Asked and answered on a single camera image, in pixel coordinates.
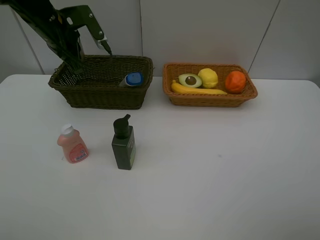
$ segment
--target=toy fruit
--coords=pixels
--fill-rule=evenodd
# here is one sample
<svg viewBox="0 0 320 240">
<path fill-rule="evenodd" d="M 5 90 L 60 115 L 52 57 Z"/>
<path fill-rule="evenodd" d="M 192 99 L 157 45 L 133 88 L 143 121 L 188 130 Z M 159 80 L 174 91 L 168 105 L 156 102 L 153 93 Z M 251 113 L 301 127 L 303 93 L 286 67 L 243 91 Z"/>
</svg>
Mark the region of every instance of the toy fruit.
<svg viewBox="0 0 320 240">
<path fill-rule="evenodd" d="M 198 88 L 202 85 L 201 78 L 192 73 L 181 74 L 179 76 L 179 82 L 188 88 Z"/>
<path fill-rule="evenodd" d="M 176 94 L 227 94 L 225 91 L 220 89 L 191 88 L 182 86 L 175 80 L 172 81 L 171 88 Z"/>
<path fill-rule="evenodd" d="M 218 75 L 210 68 L 202 69 L 198 76 L 202 79 L 202 85 L 206 89 L 213 89 L 218 84 Z"/>
<path fill-rule="evenodd" d="M 246 76 L 240 71 L 232 71 L 225 79 L 225 89 L 231 94 L 240 94 L 246 86 Z"/>
</svg>

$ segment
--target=lemon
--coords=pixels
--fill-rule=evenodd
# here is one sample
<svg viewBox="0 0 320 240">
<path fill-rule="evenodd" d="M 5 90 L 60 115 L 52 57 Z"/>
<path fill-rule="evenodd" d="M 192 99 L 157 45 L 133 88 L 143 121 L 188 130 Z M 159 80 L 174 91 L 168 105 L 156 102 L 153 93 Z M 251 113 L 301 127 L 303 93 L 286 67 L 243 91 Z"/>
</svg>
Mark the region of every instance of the lemon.
<svg viewBox="0 0 320 240">
<path fill-rule="evenodd" d="M 202 85 L 206 89 L 213 89 L 218 84 L 218 75 L 210 68 L 202 69 L 198 76 L 202 79 Z"/>
</svg>

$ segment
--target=wicker basket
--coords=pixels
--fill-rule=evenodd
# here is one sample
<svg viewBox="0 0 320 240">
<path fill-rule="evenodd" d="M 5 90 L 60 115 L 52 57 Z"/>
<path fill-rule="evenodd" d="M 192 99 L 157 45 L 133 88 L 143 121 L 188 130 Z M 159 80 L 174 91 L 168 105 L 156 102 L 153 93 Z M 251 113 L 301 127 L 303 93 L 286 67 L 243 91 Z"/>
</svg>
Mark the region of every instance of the wicker basket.
<svg viewBox="0 0 320 240">
<path fill-rule="evenodd" d="M 226 92 L 225 79 L 232 71 L 240 71 L 246 76 L 246 85 L 242 94 L 210 95 L 210 94 L 178 94 L 171 90 L 173 80 L 178 80 L 181 74 L 196 74 L 205 68 L 212 69 L 218 75 L 217 89 Z M 257 89 L 252 83 L 246 70 L 239 65 L 230 64 L 195 64 L 195 63 L 168 63 L 163 68 L 163 91 L 169 96 L 174 105 L 203 106 L 203 107 L 238 107 L 245 101 L 254 99 Z"/>
<path fill-rule="evenodd" d="M 142 56 L 87 55 L 83 72 L 74 74 L 62 63 L 49 81 L 73 108 L 139 109 L 153 78 L 153 62 Z M 143 85 L 119 87 L 131 72 L 143 74 Z"/>
</svg>

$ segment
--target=white bottle cap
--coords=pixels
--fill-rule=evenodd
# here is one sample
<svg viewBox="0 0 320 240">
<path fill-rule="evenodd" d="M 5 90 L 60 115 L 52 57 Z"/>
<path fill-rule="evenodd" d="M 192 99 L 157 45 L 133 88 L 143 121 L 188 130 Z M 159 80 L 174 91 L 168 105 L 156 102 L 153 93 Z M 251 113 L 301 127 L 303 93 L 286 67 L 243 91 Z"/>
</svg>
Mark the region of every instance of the white bottle cap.
<svg viewBox="0 0 320 240">
<path fill-rule="evenodd" d="M 74 127 L 70 123 L 64 125 L 61 128 L 61 134 L 66 137 L 72 136 L 74 132 L 75 132 Z"/>
</svg>

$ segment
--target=orange wicker basket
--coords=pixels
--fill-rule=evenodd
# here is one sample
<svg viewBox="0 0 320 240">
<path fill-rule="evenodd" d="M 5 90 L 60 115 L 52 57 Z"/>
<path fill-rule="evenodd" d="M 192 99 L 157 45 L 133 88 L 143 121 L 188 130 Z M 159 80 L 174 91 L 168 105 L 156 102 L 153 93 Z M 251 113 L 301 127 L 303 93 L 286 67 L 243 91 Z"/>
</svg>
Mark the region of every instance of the orange wicker basket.
<svg viewBox="0 0 320 240">
<path fill-rule="evenodd" d="M 218 75 L 217 89 L 225 92 L 225 79 L 232 71 L 240 71 L 246 77 L 245 88 L 241 94 L 211 95 L 211 94 L 178 94 L 171 90 L 173 80 L 178 80 L 181 74 L 196 74 L 205 68 L 212 69 Z M 234 64 L 196 64 L 168 63 L 163 67 L 163 91 L 174 105 L 202 107 L 238 107 L 245 101 L 257 97 L 258 92 L 246 70 Z"/>
</svg>

